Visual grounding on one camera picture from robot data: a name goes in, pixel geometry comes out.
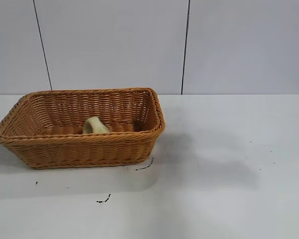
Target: rectangular wicker basket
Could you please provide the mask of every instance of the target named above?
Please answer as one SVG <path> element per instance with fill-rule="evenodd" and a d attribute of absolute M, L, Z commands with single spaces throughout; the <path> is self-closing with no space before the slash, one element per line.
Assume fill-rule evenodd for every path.
<path fill-rule="evenodd" d="M 82 134 L 98 116 L 110 133 Z M 36 169 L 136 164 L 165 123 L 150 88 L 43 91 L 22 97 L 0 123 L 0 144 Z"/>

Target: yellow plastic object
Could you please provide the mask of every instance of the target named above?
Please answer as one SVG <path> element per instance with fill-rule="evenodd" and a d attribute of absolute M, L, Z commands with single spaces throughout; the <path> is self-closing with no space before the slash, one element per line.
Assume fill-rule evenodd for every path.
<path fill-rule="evenodd" d="M 83 133 L 109 133 L 97 116 L 88 118 L 83 125 Z"/>

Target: basket bottom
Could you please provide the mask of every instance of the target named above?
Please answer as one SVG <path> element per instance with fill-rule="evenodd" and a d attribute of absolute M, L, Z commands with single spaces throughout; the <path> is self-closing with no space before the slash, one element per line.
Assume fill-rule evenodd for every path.
<path fill-rule="evenodd" d="M 138 164 L 138 163 L 142 163 L 143 161 L 145 161 L 147 159 L 148 156 L 140 158 L 138 160 L 126 160 L 124 162 L 120 162 L 120 163 L 102 163 L 102 162 L 98 162 L 98 163 L 92 163 L 92 162 L 86 162 L 86 163 L 71 163 L 71 164 L 50 164 L 48 166 L 37 166 L 34 164 L 30 164 L 30 163 L 26 163 L 29 167 L 31 167 L 32 169 L 37 169 L 37 170 L 42 170 L 42 169 L 57 169 L 57 168 L 93 168 L 93 167 L 117 167 L 117 166 L 127 166 L 127 165 L 133 165 L 133 164 Z"/>

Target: black mark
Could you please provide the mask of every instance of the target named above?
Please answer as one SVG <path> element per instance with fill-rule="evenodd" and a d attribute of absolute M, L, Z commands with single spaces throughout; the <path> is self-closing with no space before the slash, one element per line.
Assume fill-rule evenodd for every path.
<path fill-rule="evenodd" d="M 138 171 L 138 170 L 141 170 L 141 169 L 149 168 L 149 167 L 151 166 L 151 164 L 153 163 L 153 160 L 154 160 L 154 158 L 151 158 L 151 162 L 150 162 L 150 164 L 149 164 L 148 166 L 146 166 L 146 167 L 144 167 L 144 168 L 137 168 L 137 169 L 135 169 L 135 171 Z"/>
<path fill-rule="evenodd" d="M 96 201 L 97 203 L 106 203 L 110 199 L 111 194 L 108 195 L 108 198 L 105 201 Z"/>

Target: woven basket rim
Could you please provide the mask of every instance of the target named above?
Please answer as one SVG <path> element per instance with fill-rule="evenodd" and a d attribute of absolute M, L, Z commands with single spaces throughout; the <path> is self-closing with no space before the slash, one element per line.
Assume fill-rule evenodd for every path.
<path fill-rule="evenodd" d="M 161 108 L 159 105 L 158 97 L 156 92 L 151 88 L 121 88 L 121 89 L 91 89 L 91 90 L 50 90 L 50 91 L 39 91 L 39 92 L 33 92 L 24 95 L 19 99 L 19 101 L 12 107 L 12 109 L 9 111 L 9 113 L 1 120 L 0 122 L 0 129 L 3 127 L 3 124 L 9 120 L 10 117 L 12 117 L 15 114 L 15 110 L 18 107 L 22 107 L 22 104 L 24 104 L 29 98 L 34 96 L 44 96 L 46 94 L 65 94 L 65 95 L 84 95 L 88 93 L 112 93 L 113 91 L 116 92 L 141 92 L 146 91 L 151 94 L 151 97 L 155 103 L 154 113 L 156 114 L 156 117 L 158 119 L 156 125 L 151 130 L 144 130 L 144 131 L 138 131 L 138 132 L 111 132 L 111 133 L 101 133 L 101 134 L 52 134 L 52 135 L 17 135 L 17 136 L 6 136 L 3 134 L 0 134 L 0 141 L 9 141 L 12 144 L 14 143 L 45 143 L 46 141 L 59 138 L 60 141 L 64 142 L 65 139 L 69 139 L 71 141 L 75 140 L 84 140 L 84 139 L 91 139 L 92 137 L 94 139 L 100 140 L 100 141 L 116 141 L 118 139 L 131 139 L 138 138 L 140 135 L 148 136 L 149 138 L 160 135 L 164 129 L 165 129 L 165 122 L 164 118 L 161 112 Z"/>

